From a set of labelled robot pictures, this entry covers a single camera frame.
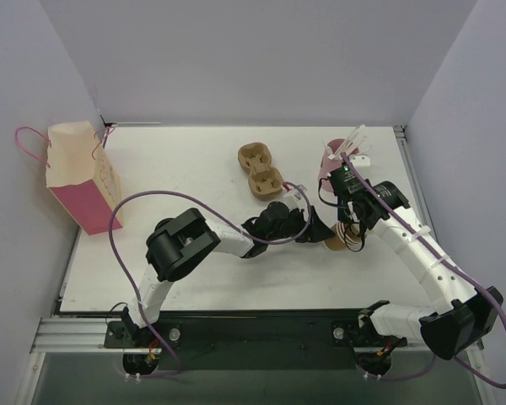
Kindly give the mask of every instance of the metal bracket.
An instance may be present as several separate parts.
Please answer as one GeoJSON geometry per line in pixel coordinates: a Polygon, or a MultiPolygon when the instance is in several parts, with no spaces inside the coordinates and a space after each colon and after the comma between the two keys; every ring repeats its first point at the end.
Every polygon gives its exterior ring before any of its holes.
{"type": "MultiPolygon", "coordinates": [[[[369,339],[358,328],[359,310],[248,310],[161,312],[153,327],[176,350],[188,370],[339,370],[355,367],[350,346],[337,339],[345,330],[358,347],[386,345],[387,337],[369,339]]],[[[106,348],[147,347],[151,333],[132,342],[121,321],[111,321],[106,348]]],[[[132,362],[132,368],[144,363],[132,362]]],[[[170,356],[161,370],[173,370],[170,356]]]]}
{"type": "Polygon", "coordinates": [[[396,135],[396,138],[403,138],[406,139],[406,125],[394,125],[393,126],[394,134],[396,135]]]}
{"type": "MultiPolygon", "coordinates": [[[[466,350],[469,356],[469,363],[474,369],[480,370],[484,375],[489,376],[489,369],[486,365],[486,360],[483,357],[483,351],[478,345],[472,345],[466,350]]],[[[482,405],[497,405],[497,399],[493,391],[493,387],[487,384],[485,381],[480,380],[478,377],[474,377],[476,381],[476,387],[480,393],[482,399],[482,405]]]]}
{"type": "Polygon", "coordinates": [[[32,353],[131,353],[147,348],[105,348],[105,319],[43,318],[35,334],[32,353]]]}
{"type": "Polygon", "coordinates": [[[429,216],[428,205],[426,204],[422,188],[420,187],[420,183],[418,182],[416,171],[414,170],[414,164],[412,163],[411,154],[406,144],[406,138],[404,137],[398,138],[397,145],[399,146],[399,151],[401,152],[401,157],[403,158],[403,164],[405,165],[406,175],[408,177],[408,180],[411,182],[411,189],[416,199],[417,204],[416,209],[419,213],[420,219],[424,224],[426,224],[429,228],[431,228],[430,235],[436,240],[437,236],[435,234],[433,221],[429,216]]]}
{"type": "Polygon", "coordinates": [[[24,378],[15,398],[15,405],[30,405],[32,403],[40,379],[43,360],[45,360],[45,353],[32,353],[29,356],[24,378]]]}

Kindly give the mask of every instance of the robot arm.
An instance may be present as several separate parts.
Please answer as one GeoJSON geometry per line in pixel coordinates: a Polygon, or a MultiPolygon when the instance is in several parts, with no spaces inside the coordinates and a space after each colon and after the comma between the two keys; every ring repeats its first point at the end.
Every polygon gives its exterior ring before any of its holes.
{"type": "MultiPolygon", "coordinates": [[[[401,258],[428,295],[430,307],[409,307],[380,301],[362,311],[359,325],[364,333],[396,336],[425,342],[441,359],[452,359],[493,327],[497,312],[481,294],[444,264],[454,264],[421,224],[407,199],[392,183],[384,181],[374,190],[416,234],[409,235],[367,191],[346,165],[329,178],[338,199],[338,218],[344,224],[357,220],[363,232],[372,230],[401,258]],[[424,238],[441,255],[437,259],[418,240],[424,238]]],[[[502,295],[488,291],[502,303],[502,295]]]]}
{"type": "MultiPolygon", "coordinates": [[[[300,209],[299,192],[288,192],[285,202],[271,202],[258,217],[248,219],[241,229],[261,240],[279,240],[297,235],[304,227],[304,210],[300,209]]],[[[334,234],[311,207],[307,230],[296,240],[315,243],[334,234]]],[[[146,242],[147,266],[139,285],[143,312],[149,323],[159,319],[159,311],[173,282],[198,266],[211,252],[228,253],[241,258],[257,257],[267,249],[226,224],[205,219],[191,208],[174,219],[164,219],[146,242]]],[[[137,300],[124,309],[121,318],[133,341],[147,324],[141,317],[137,300]]]]}
{"type": "MultiPolygon", "coordinates": [[[[150,323],[159,319],[159,311],[174,281],[191,273],[208,253],[219,251],[245,257],[255,246],[251,239],[227,225],[205,219],[196,208],[175,219],[159,222],[147,245],[150,266],[144,271],[139,292],[150,323]]],[[[122,313],[122,319],[132,338],[147,326],[136,300],[122,313]]]]}

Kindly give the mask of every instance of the cardboard cup holder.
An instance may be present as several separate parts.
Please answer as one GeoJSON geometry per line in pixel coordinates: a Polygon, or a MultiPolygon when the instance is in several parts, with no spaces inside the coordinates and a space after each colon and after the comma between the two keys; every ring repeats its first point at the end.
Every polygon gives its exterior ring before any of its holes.
{"type": "Polygon", "coordinates": [[[238,161],[248,174],[253,195],[262,201],[272,200],[282,190],[283,178],[272,166],[272,154],[264,143],[248,143],[238,150],[238,161]]]}

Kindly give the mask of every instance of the screw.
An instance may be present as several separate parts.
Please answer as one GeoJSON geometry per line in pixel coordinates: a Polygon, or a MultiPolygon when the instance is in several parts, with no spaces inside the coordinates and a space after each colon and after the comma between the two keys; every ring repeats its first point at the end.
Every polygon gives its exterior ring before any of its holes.
{"type": "Polygon", "coordinates": [[[343,335],[345,334],[345,330],[342,327],[337,327],[334,329],[334,338],[337,340],[343,339],[343,335]]]}
{"type": "Polygon", "coordinates": [[[173,327],[169,332],[169,339],[173,342],[176,342],[178,339],[180,339],[180,330],[173,327]]]}

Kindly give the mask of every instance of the pink paper bag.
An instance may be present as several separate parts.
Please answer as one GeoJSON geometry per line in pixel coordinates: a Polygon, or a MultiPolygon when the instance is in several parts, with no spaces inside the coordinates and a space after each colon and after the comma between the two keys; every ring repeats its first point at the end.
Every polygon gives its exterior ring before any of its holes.
{"type": "MultiPolygon", "coordinates": [[[[120,177],[87,121],[49,127],[47,188],[88,234],[109,229],[121,201],[120,177]]],[[[123,226],[121,211],[112,228],[123,226]]]]}

